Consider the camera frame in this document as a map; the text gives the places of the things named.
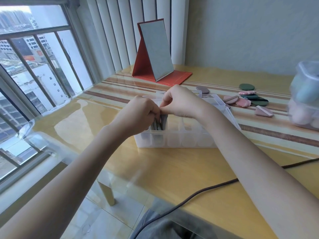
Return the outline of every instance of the left hand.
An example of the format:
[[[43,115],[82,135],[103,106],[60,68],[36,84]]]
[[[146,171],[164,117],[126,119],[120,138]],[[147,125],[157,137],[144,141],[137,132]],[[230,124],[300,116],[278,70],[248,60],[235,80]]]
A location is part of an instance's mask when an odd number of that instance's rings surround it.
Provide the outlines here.
[[[159,107],[148,98],[135,96],[110,125],[116,126],[116,129],[128,138],[147,130],[154,118],[160,120]]]

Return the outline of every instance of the hand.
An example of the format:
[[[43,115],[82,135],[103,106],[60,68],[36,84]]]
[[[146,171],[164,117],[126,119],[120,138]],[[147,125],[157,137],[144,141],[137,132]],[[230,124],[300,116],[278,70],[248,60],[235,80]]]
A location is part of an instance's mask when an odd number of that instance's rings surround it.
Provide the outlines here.
[[[160,120],[160,109],[150,99],[135,96],[117,114],[111,125],[128,138],[148,129],[154,118]]]
[[[201,110],[208,105],[186,87],[174,85],[164,94],[159,108],[162,114],[198,119]]]

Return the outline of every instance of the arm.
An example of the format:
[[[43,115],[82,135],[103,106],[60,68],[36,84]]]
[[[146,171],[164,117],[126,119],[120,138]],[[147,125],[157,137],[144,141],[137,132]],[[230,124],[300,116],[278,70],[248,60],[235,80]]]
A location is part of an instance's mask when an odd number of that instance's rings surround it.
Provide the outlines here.
[[[159,116],[152,100],[140,96],[131,100],[75,161],[0,229],[1,238],[60,238],[109,157]]]
[[[319,200],[262,152],[214,106],[188,89],[166,92],[161,112],[195,118],[217,147],[279,239],[318,238]]]

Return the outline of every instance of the black cable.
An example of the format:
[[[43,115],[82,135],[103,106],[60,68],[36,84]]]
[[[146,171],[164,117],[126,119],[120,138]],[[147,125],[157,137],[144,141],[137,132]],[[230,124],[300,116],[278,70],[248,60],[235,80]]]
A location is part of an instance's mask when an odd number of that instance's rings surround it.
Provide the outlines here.
[[[304,164],[307,164],[307,163],[311,163],[311,162],[316,162],[318,161],[319,158],[314,158],[314,159],[309,159],[309,160],[305,160],[305,161],[301,161],[301,162],[298,162],[298,163],[293,163],[293,164],[288,164],[288,165],[284,165],[284,166],[281,166],[283,169],[289,169],[289,168],[293,168],[293,167],[297,167],[297,166],[300,166],[300,165],[304,165]],[[221,187],[221,186],[224,186],[224,185],[230,185],[230,184],[233,184],[235,182],[238,182],[239,180],[236,178],[236,179],[232,179],[232,180],[229,180],[229,181],[226,181],[226,182],[223,182],[221,184],[218,184],[218,185],[213,185],[213,186],[210,186],[210,187],[207,187],[207,188],[204,188],[204,189],[201,189],[201,190],[198,190],[197,192],[195,192],[194,194],[192,194],[190,197],[188,197],[186,200],[182,201],[181,203],[179,203],[178,205],[174,206],[172,209],[164,212],[163,214],[161,215],[158,215],[157,217],[155,217],[154,219],[148,221],[145,225],[143,225],[139,230],[138,232],[135,234],[135,236],[133,237],[133,239],[136,239],[138,237],[138,234],[141,233],[141,231],[147,227],[149,224],[151,224],[152,222],[160,219],[160,218],[163,218],[165,217],[166,215],[168,215],[169,213],[172,213],[174,210],[178,209],[179,207],[181,207],[182,205],[185,205],[188,201],[190,201],[193,197],[195,197],[196,195],[202,193],[202,192],[205,192],[207,190],[212,190],[212,189],[216,189],[218,187]]]

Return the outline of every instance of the table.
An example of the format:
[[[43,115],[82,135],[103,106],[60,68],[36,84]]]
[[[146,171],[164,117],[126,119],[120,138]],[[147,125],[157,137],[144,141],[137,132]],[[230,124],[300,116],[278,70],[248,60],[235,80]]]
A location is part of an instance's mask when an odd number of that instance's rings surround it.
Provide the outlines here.
[[[243,133],[278,164],[319,156],[319,132],[289,123],[286,104],[292,76],[185,66],[175,69],[193,72],[183,86],[195,89],[203,85],[221,97],[237,94],[240,83],[255,85],[258,94],[269,100],[268,108],[275,116],[255,116],[252,107],[234,105],[231,110]],[[38,119],[33,131],[81,153],[134,96],[169,88],[133,78],[131,72],[129,67],[96,84]],[[133,137],[114,152],[105,168],[174,205],[199,189],[235,178],[217,148],[137,148]],[[287,171],[319,198],[318,170],[319,163],[313,163]],[[241,238],[276,238],[240,183],[201,194],[183,209]]]

